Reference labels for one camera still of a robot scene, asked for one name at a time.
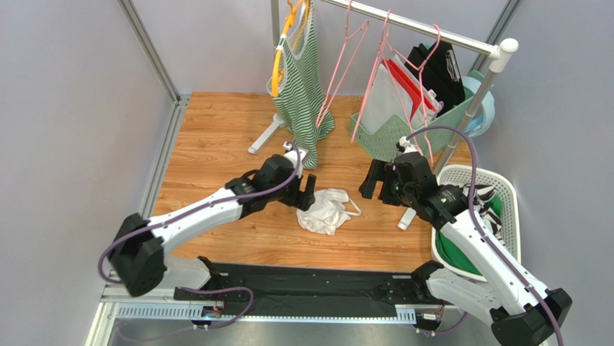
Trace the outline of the white tank top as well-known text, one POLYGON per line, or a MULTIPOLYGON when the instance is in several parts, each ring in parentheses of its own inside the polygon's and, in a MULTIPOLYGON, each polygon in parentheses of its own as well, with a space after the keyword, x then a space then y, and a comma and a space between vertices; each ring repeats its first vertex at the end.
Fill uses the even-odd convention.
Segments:
POLYGON ((318 190, 314 197, 315 201, 307 211, 296 211, 298 225, 312 233, 333 236, 346 221, 362 215, 362 210, 346 190, 318 190))

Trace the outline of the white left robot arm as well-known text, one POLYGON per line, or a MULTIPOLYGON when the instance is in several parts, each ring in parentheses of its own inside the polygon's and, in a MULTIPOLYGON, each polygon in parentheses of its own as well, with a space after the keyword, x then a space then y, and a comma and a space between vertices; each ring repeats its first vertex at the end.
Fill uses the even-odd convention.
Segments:
POLYGON ((122 284, 132 297, 143 296, 158 287, 196 290, 210 279, 210 270, 200 260, 173 260, 171 253, 183 243, 226 223, 233 223, 279 202, 307 211, 314 203, 316 177, 308 176, 301 189, 303 149, 288 149, 268 158, 254 169, 227 182, 211 196, 162 216, 127 216, 111 245, 106 248, 97 269, 108 283, 122 284), (104 273, 108 261, 116 272, 112 279, 104 273))

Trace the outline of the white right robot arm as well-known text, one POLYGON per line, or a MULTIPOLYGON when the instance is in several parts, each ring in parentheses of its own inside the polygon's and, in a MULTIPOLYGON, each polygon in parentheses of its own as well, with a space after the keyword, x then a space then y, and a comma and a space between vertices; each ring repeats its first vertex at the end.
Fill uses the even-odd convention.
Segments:
POLYGON ((446 301, 490 327, 501 345, 541 345, 561 337, 572 299, 562 288, 550 289, 531 275, 494 238, 473 203, 456 185, 441 185, 427 160, 406 152, 392 162, 374 159, 360 185, 371 199, 381 182, 379 200, 409 207, 451 240, 488 283, 480 286, 430 261, 415 270, 430 296, 446 301))

